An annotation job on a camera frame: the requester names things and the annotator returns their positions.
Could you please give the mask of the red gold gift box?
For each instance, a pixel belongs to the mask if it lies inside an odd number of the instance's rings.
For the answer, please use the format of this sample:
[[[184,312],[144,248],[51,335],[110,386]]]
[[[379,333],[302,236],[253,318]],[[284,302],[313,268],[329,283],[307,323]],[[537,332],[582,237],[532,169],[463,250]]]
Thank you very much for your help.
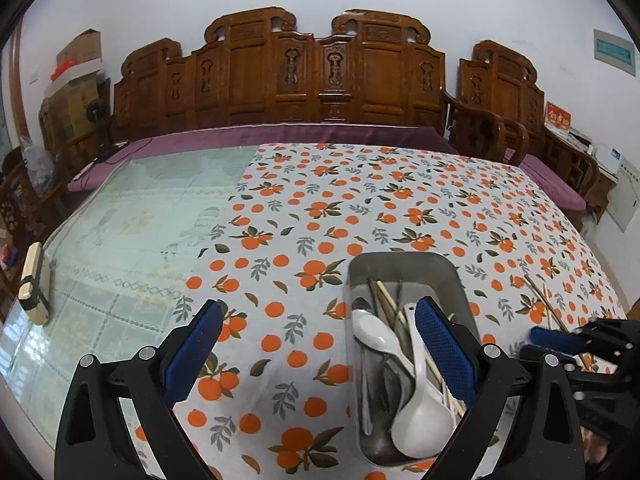
[[[544,109],[544,122],[548,127],[567,132],[572,125],[572,116],[564,108],[547,102]]]

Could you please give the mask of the stainless steel utensil tray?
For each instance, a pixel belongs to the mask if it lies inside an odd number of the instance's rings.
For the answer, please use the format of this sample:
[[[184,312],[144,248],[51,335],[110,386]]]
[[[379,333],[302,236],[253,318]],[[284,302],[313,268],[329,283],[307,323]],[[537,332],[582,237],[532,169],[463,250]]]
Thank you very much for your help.
[[[406,304],[417,304],[423,297],[431,296],[442,309],[442,313],[451,322],[465,326],[472,333],[477,331],[469,309],[469,301],[466,299],[456,267],[447,258],[437,254],[421,254],[420,252],[367,252],[352,260],[349,263],[347,272],[346,297],[350,312],[346,322],[346,334],[347,355],[354,371],[352,396],[356,403],[356,426],[358,422],[356,382],[357,373],[360,371],[360,353],[352,331],[352,302],[356,297],[361,296],[367,300],[371,306],[369,312],[376,315],[392,329],[399,339],[402,352],[413,364],[409,327],[405,327],[401,320],[398,320],[396,325],[393,325],[393,311],[386,304],[382,304],[381,297],[374,288],[374,282],[377,280],[380,280],[386,286],[390,296],[397,300],[401,313],[405,314],[404,307]],[[388,354],[377,352],[368,347],[364,351],[373,352],[386,360],[392,358],[401,366],[395,358]],[[414,378],[411,378],[402,366],[401,368],[412,382],[412,385],[408,388],[407,403],[413,395]],[[435,398],[441,400],[450,409],[458,426],[458,422],[462,417],[445,400],[442,390],[440,390],[438,382],[436,382],[427,364],[426,376],[435,387]],[[427,460],[427,458],[421,458],[420,460],[407,458],[408,460],[400,466],[406,466],[410,462]]]

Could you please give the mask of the brown wooden chopstick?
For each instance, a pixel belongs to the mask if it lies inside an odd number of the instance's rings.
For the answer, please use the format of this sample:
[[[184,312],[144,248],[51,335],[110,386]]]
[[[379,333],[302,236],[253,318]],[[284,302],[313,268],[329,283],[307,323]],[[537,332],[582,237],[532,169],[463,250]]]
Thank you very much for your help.
[[[551,317],[554,319],[554,322],[556,323],[557,326],[559,326],[559,329],[562,330],[562,332],[564,333],[568,333],[570,331],[570,329],[565,325],[565,323],[561,320],[561,318],[559,317],[559,315],[557,315],[555,313],[555,310],[553,309],[552,305],[550,304],[548,298],[547,298],[547,294],[545,292],[543,292],[537,285],[536,283],[530,278],[530,276],[528,274],[524,274],[524,280],[526,281],[527,285],[532,289],[532,291],[538,296],[538,298],[542,301],[542,303],[544,304],[544,306],[546,307],[548,313],[551,315]]]

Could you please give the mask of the stainless steel spoon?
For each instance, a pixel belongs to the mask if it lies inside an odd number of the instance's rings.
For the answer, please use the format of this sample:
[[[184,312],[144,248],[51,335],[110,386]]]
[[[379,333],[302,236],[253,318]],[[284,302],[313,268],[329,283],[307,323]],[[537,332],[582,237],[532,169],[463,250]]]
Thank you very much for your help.
[[[360,424],[360,371],[357,373],[357,436],[360,451],[367,460],[378,466],[395,467],[404,464],[408,458],[393,444],[390,428],[399,409],[407,401],[410,378],[392,358],[386,360],[370,351],[364,352],[369,388],[369,402],[373,422],[373,432],[366,437]]]

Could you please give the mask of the purple seat cushion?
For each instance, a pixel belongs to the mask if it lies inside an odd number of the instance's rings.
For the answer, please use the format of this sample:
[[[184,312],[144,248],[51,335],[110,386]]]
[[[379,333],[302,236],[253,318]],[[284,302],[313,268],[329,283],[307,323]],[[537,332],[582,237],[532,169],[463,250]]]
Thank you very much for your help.
[[[562,210],[582,212],[587,203],[538,157],[527,154],[520,163],[523,170]]]

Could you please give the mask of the stacked cardboard boxes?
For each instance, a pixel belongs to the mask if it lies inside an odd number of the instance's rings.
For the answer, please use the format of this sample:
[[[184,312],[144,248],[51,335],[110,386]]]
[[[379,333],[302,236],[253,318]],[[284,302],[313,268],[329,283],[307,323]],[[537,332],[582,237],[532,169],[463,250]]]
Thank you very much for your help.
[[[56,55],[38,114],[44,147],[52,155],[98,125],[96,118],[88,118],[87,110],[91,103],[106,99],[102,70],[101,33],[93,28],[70,40]]]

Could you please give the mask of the white plastic rice ladle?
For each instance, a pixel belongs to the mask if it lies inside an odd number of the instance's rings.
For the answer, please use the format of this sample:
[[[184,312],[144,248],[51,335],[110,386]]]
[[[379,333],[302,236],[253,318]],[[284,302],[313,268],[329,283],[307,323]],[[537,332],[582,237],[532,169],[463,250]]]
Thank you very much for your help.
[[[414,391],[393,421],[390,436],[395,448],[410,458],[430,458],[446,446],[456,429],[454,414],[434,396],[426,376],[425,344],[416,328],[416,304],[406,304],[414,364]]]

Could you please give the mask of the black gold rectangular device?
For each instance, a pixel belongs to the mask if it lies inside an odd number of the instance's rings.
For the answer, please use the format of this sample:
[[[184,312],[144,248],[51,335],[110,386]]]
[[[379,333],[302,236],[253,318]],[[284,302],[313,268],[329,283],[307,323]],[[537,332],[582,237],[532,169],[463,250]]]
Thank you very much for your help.
[[[50,260],[40,242],[32,243],[26,254],[17,300],[35,325],[49,322],[50,289]]]

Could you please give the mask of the orange print tablecloth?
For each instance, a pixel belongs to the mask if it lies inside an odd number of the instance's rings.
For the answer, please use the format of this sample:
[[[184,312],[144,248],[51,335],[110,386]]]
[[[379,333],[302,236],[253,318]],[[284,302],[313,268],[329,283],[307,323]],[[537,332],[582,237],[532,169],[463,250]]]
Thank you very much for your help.
[[[172,325],[207,299],[224,326],[178,421],[221,479],[417,479],[355,439],[347,272],[367,252],[420,252],[458,272],[485,344],[621,318],[587,243],[518,168],[408,148],[265,144],[189,266]]]

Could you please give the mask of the white plastic soup spoon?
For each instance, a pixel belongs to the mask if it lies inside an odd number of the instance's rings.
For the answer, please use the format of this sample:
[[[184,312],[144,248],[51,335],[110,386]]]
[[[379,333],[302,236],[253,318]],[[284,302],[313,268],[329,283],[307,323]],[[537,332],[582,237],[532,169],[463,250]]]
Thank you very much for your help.
[[[366,347],[395,358],[411,378],[416,377],[414,365],[402,352],[398,337],[380,318],[369,311],[352,311],[352,331]]]

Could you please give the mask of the long purple bench cushion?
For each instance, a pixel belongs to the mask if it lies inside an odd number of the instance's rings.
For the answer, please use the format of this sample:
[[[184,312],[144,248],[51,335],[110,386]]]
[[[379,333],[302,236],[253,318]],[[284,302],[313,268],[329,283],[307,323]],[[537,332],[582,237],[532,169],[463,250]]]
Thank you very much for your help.
[[[436,153],[454,154],[448,141],[430,126],[399,127],[351,125],[337,122],[321,124],[247,125],[189,130],[152,136],[129,143],[115,155],[92,164],[70,180],[70,192],[97,188],[116,166],[128,159],[264,143],[337,143],[382,145],[388,148],[417,148]]]

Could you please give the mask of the carved wooden sofa bench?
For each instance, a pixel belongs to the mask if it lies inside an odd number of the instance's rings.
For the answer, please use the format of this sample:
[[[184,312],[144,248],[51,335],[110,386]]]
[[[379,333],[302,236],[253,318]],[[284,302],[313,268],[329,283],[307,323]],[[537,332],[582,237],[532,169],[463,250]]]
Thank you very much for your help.
[[[326,38],[303,34],[280,6],[227,14],[183,54],[163,38],[122,63],[113,128],[137,139],[280,122],[430,126],[447,118],[445,55],[404,14],[347,10]]]

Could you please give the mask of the cream plastic chopstick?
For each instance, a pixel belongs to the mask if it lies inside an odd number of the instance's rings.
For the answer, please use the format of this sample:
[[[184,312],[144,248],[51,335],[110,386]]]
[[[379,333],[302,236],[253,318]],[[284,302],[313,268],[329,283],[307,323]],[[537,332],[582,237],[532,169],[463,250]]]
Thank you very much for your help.
[[[397,304],[397,300],[394,299],[392,296],[390,296],[390,293],[388,292],[386,286],[380,280],[377,280],[374,282],[374,288],[376,289],[376,292],[380,295],[382,304],[386,304],[386,306],[393,311],[393,317],[394,317],[393,325],[396,325],[397,321],[401,320],[401,322],[404,323],[405,327],[408,327],[407,319],[405,315],[400,312],[400,309]],[[426,364],[430,369],[430,371],[432,372],[432,374],[434,375],[436,382],[438,382],[438,385],[440,387],[440,390],[442,390],[442,395],[444,396],[445,400],[454,409],[454,411],[460,417],[462,417],[464,415],[463,406],[452,396],[446,382],[444,381],[444,378],[442,378],[442,374],[440,374],[439,368],[437,367],[434,359],[432,358],[431,353],[428,352],[427,349],[424,350],[424,356],[425,356]]]

